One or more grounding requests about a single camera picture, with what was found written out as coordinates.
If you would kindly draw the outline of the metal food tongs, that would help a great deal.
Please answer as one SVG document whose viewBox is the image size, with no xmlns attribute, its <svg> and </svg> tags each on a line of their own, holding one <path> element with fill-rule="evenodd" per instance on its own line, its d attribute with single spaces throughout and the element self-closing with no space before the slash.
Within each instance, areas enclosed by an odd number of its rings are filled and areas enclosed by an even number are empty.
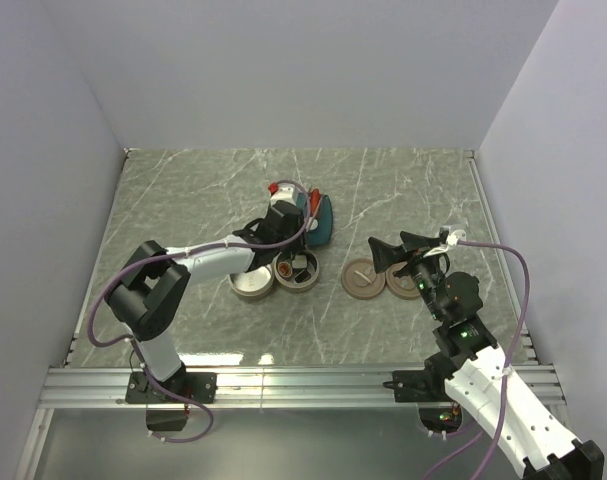
<svg viewBox="0 0 607 480">
<path fill-rule="evenodd" d="M 318 209 L 315 212 L 315 215 L 312 215 L 311 212 L 310 212 L 309 219 L 308 219 L 307 225 L 306 225 L 306 231 L 307 232 L 315 230 L 318 227 L 318 216 L 319 216 L 319 212 L 321 210 L 322 202 L 323 202 L 323 198 L 324 198 L 324 196 L 323 196 L 323 194 L 321 192 L 320 192 L 320 194 L 321 194 L 321 200 L 320 200 L 320 204 L 318 206 Z"/>
</svg>

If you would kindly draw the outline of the white sushi roll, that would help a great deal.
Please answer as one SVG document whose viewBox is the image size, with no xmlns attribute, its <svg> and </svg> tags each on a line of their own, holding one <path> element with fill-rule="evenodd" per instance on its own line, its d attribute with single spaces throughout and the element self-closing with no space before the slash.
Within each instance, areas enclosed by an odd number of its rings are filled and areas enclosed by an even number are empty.
<svg viewBox="0 0 607 480">
<path fill-rule="evenodd" d="M 291 265 L 293 269 L 306 269 L 308 264 L 307 256 L 304 254 L 296 255 L 292 261 Z"/>
</svg>

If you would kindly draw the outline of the black white tofu block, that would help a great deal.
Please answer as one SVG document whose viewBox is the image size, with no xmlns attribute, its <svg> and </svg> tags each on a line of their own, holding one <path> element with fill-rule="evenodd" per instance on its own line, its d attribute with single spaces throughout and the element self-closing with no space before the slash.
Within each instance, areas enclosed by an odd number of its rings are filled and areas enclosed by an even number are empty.
<svg viewBox="0 0 607 480">
<path fill-rule="evenodd" d="M 312 277 L 312 274 L 308 270 L 303 270 L 295 277 L 295 282 L 304 283 L 304 282 L 310 280 L 311 277 Z"/>
</svg>

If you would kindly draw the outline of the red sausage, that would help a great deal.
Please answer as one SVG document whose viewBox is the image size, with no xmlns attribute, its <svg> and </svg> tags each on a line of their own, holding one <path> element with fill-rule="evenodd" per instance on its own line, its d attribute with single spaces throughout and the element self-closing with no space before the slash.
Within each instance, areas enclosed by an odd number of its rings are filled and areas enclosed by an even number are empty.
<svg viewBox="0 0 607 480">
<path fill-rule="evenodd" d="M 320 204 L 321 194 L 318 188 L 313 188 L 309 191 L 310 212 L 315 215 Z"/>
</svg>

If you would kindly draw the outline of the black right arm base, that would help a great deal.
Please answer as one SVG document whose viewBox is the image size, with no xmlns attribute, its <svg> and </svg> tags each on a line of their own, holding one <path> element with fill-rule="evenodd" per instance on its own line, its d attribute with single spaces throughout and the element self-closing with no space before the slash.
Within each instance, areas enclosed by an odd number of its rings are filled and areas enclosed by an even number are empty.
<svg viewBox="0 0 607 480">
<path fill-rule="evenodd" d="M 383 382 L 383 387 L 393 391 L 396 403 L 449 402 L 444 380 L 424 368 L 423 370 L 395 370 L 392 378 Z"/>
</svg>

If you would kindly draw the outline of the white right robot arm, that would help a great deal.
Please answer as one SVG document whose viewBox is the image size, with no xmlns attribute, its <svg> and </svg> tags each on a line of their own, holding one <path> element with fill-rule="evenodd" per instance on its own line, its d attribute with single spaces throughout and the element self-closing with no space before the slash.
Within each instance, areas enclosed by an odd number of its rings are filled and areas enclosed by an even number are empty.
<svg viewBox="0 0 607 480">
<path fill-rule="evenodd" d="M 449 251 L 468 245 L 453 227 L 435 237 L 403 232 L 397 246 L 374 237 L 368 244 L 376 272 L 408 277 L 438 322 L 438 353 L 420 371 L 396 370 L 385 387 L 398 403 L 452 401 L 466 410 L 491 443 L 474 477 L 502 451 L 522 479 L 600 479 L 604 454 L 582 441 L 533 393 L 478 313 L 483 306 L 478 279 L 449 270 Z"/>
</svg>

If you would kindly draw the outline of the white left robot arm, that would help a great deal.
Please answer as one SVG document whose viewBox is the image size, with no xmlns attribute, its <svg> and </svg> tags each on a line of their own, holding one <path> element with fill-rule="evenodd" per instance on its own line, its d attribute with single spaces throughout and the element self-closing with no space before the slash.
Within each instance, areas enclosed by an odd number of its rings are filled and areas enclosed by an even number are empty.
<svg viewBox="0 0 607 480">
<path fill-rule="evenodd" d="M 178 399 L 185 388 L 184 363 L 169 326 L 188 286 L 252 272 L 281 253 L 305 248 L 309 208 L 278 200 L 264 217 L 221 240 L 184 249 L 142 244 L 104 295 L 114 316 L 134 340 L 151 374 L 149 390 L 161 401 Z"/>
</svg>

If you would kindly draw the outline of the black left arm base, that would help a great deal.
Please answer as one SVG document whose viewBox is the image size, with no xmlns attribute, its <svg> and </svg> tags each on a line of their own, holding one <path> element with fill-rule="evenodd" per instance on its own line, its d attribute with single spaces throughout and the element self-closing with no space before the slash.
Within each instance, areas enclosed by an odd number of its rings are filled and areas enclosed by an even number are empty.
<svg viewBox="0 0 607 480">
<path fill-rule="evenodd" d="M 160 382 L 160 385 L 174 395 L 202 404 L 212 404 L 217 388 L 217 375 L 214 372 L 188 372 Z M 178 400 L 159 391 L 143 372 L 133 372 L 129 377 L 125 402 L 127 404 L 162 404 L 178 403 Z"/>
</svg>

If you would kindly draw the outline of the right steel lunch container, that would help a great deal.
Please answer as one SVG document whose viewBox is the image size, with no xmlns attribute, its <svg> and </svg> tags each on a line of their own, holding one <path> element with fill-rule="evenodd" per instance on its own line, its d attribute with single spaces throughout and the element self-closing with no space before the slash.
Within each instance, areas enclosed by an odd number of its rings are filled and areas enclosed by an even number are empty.
<svg viewBox="0 0 607 480">
<path fill-rule="evenodd" d="M 293 256 L 281 253 L 272 261 L 277 284 L 290 293 L 310 290 L 319 280 L 320 264 L 316 255 L 305 250 Z"/>
</svg>

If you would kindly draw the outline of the steel lunch container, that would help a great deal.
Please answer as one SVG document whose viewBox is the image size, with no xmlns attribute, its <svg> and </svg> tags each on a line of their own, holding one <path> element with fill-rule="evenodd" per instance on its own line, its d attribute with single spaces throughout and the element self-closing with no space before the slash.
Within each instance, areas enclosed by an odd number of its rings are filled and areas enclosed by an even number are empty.
<svg viewBox="0 0 607 480">
<path fill-rule="evenodd" d="M 256 270 L 230 274 L 228 282 L 233 293 L 245 301 L 258 301 L 270 294 L 274 285 L 271 266 L 262 266 Z"/>
<path fill-rule="evenodd" d="M 305 250 L 293 256 L 281 253 L 272 261 L 277 284 L 290 293 L 310 290 L 319 280 L 320 264 L 316 255 Z"/>
</svg>

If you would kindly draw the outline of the left steel lunch container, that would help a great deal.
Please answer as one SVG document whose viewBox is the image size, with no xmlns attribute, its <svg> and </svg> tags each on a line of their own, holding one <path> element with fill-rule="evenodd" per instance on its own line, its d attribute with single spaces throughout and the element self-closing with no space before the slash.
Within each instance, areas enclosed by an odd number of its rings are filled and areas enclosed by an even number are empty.
<svg viewBox="0 0 607 480">
<path fill-rule="evenodd" d="M 262 266 L 256 270 L 230 274 L 228 282 L 233 293 L 245 301 L 258 301 L 270 294 L 274 285 L 271 266 Z"/>
</svg>

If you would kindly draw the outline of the beige lid right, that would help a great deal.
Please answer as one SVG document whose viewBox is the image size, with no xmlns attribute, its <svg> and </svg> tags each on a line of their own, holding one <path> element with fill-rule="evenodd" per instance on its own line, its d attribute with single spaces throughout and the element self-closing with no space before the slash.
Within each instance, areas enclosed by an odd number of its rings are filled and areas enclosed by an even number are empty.
<svg viewBox="0 0 607 480">
<path fill-rule="evenodd" d="M 421 297 L 419 289 L 414 284 L 412 277 L 409 275 L 397 276 L 397 273 L 401 271 L 405 266 L 405 263 L 397 263 L 392 265 L 386 272 L 386 284 L 390 292 L 396 297 L 403 300 L 416 300 Z"/>
</svg>

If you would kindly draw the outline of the teal square plate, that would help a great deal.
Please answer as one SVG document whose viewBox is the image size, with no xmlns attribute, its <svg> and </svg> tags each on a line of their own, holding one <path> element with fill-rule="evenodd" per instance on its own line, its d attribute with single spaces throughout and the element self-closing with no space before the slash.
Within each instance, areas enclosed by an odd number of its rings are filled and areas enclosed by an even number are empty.
<svg viewBox="0 0 607 480">
<path fill-rule="evenodd" d="M 318 212 L 312 222 L 312 228 L 306 233 L 307 245 L 310 249 L 327 245 L 333 232 L 333 209 L 328 195 L 322 194 Z"/>
</svg>

